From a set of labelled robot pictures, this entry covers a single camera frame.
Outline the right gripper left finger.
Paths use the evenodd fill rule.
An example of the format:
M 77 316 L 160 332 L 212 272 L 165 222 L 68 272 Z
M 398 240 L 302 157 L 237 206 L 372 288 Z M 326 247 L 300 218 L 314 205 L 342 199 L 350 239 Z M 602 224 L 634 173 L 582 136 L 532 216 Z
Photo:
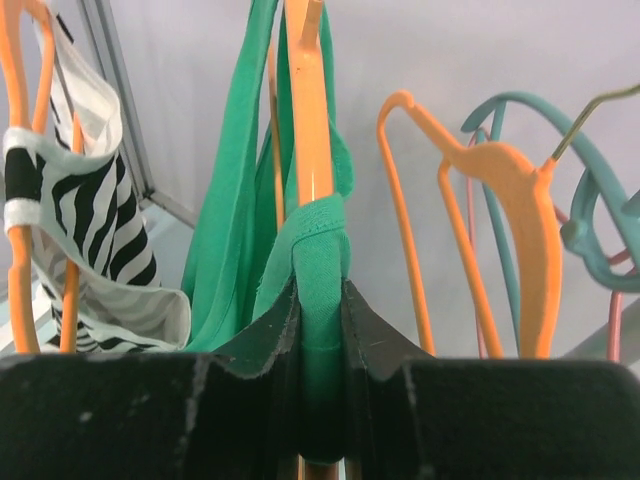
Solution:
M 300 306 L 211 353 L 20 354 L 1 362 L 5 479 L 293 479 Z

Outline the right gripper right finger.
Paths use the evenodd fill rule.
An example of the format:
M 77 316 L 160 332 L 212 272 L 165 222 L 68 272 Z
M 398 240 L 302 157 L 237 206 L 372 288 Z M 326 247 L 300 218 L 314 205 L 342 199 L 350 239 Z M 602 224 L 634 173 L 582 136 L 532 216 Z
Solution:
M 635 479 L 639 382 L 606 361 L 438 359 L 342 289 L 351 479 Z

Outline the green tank top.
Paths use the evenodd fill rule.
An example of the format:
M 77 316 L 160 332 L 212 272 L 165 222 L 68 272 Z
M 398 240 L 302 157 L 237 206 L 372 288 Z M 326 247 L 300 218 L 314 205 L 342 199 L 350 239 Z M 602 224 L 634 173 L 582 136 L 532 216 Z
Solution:
M 276 221 L 271 134 L 258 131 L 260 90 L 272 38 L 285 41 L 273 1 L 252 3 L 227 97 L 213 176 L 192 237 L 182 288 L 191 303 L 187 350 L 211 352 L 275 303 L 295 282 L 301 305 L 301 455 L 334 463 L 344 454 L 340 304 L 349 273 L 345 202 L 351 153 L 330 134 L 334 193 L 297 202 L 290 65 L 278 54 L 278 117 L 287 217 Z

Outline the orange hanger front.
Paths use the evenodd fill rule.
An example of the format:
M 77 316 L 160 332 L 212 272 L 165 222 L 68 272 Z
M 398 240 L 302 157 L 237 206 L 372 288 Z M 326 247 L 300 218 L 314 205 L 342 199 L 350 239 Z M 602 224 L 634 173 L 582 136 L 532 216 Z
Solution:
M 303 206 L 334 192 L 323 56 L 318 40 L 323 1 L 283 1 L 283 12 L 286 17 L 286 50 L 290 67 L 297 196 L 299 206 Z M 285 222 L 285 201 L 277 113 L 276 62 L 271 41 L 267 70 L 276 225 L 279 231 Z M 303 419 L 309 411 L 307 406 L 310 400 L 309 382 L 304 370 L 306 366 L 303 359 L 299 374 Z M 298 472 L 298 479 L 339 479 L 339 463 L 313 463 L 300 456 Z

